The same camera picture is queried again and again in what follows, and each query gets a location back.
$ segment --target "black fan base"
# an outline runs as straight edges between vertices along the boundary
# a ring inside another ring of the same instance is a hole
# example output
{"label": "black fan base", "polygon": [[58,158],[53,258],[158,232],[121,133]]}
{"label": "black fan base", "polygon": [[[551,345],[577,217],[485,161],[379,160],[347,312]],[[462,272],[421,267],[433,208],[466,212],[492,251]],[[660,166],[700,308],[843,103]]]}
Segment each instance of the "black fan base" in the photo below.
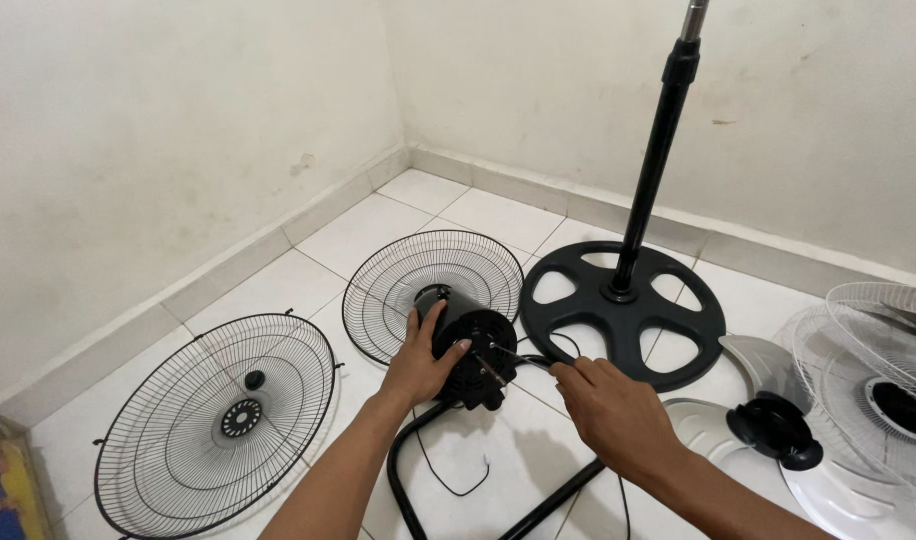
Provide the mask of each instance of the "black fan base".
{"label": "black fan base", "polygon": [[[608,290],[614,270],[582,259],[594,253],[619,253],[621,242],[593,241],[564,246],[548,253],[525,277],[521,289],[521,322],[537,350],[550,361],[574,363],[552,340],[551,332],[573,324],[591,325],[605,338],[608,359],[634,380],[646,382],[657,392],[690,385],[707,373],[721,354],[718,338],[725,335],[725,314],[711,289],[690,268],[667,254],[641,247],[632,274],[632,297],[618,299]],[[548,304],[534,298],[535,287],[547,272],[560,272],[575,284],[575,292]],[[652,288],[651,281],[670,274],[679,278],[701,302],[693,312],[670,302]],[[663,327],[690,338],[698,355],[684,366],[660,373],[648,368],[641,353],[640,335],[645,328]]]}

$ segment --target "fan motor housing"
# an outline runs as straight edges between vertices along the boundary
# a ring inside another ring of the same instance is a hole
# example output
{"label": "fan motor housing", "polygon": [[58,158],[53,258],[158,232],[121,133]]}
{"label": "fan motor housing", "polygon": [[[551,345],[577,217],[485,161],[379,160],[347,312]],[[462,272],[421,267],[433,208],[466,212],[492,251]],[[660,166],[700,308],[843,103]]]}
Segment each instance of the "fan motor housing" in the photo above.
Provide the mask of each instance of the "fan motor housing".
{"label": "fan motor housing", "polygon": [[490,345],[494,343],[503,349],[516,351],[514,326],[501,313],[485,308],[442,283],[428,285],[417,293],[415,309],[418,320],[423,321],[431,307],[440,300],[447,300],[447,306],[440,313],[432,334],[432,355],[441,358],[462,339],[470,339],[471,345],[451,370],[436,399],[460,400],[469,411],[481,404],[487,410],[497,410],[504,399],[501,393],[503,385],[481,365],[479,359],[488,363],[506,383],[512,381],[517,375],[514,356]]}

